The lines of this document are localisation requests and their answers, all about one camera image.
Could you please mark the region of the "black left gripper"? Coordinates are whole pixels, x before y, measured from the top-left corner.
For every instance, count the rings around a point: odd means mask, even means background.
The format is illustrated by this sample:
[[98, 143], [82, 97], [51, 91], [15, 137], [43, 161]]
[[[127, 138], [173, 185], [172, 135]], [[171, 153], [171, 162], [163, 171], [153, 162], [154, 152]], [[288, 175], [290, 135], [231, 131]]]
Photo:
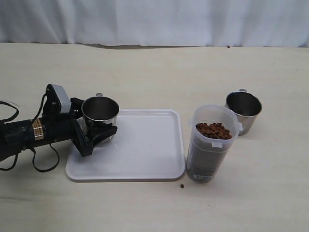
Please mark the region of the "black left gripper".
[[71, 98], [70, 111], [61, 114], [61, 105], [52, 84], [46, 87], [46, 102], [43, 106], [41, 122], [43, 123], [44, 138], [41, 145], [71, 140], [82, 157], [92, 154], [93, 148], [113, 138], [117, 133], [116, 126], [101, 128], [88, 127], [84, 135], [77, 119], [83, 116], [84, 100]]

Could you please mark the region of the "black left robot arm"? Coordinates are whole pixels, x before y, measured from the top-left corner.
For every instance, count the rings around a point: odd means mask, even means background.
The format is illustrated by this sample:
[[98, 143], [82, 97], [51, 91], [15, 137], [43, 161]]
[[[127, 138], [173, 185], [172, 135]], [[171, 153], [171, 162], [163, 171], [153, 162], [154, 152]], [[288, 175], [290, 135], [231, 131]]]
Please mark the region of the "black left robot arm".
[[0, 159], [21, 151], [71, 140], [82, 157], [117, 132], [120, 107], [100, 94], [86, 100], [70, 98], [62, 86], [48, 84], [41, 105], [42, 116], [23, 121], [13, 117], [0, 122]]

